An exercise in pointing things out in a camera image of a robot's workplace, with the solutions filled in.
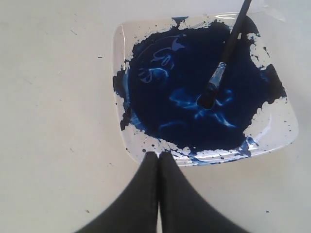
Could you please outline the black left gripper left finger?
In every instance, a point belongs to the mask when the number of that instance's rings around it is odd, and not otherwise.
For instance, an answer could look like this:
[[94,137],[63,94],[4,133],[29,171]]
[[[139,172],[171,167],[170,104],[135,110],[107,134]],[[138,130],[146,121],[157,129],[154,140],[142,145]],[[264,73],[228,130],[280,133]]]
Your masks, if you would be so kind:
[[134,177],[116,200],[79,233],[155,233],[158,214],[158,157],[144,155]]

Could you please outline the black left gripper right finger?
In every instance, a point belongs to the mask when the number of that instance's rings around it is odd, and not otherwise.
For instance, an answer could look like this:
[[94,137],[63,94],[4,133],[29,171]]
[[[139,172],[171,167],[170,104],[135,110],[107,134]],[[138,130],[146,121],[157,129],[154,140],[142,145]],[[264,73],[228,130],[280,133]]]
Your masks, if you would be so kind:
[[164,233],[247,232],[201,197],[169,152],[158,159],[158,199]]

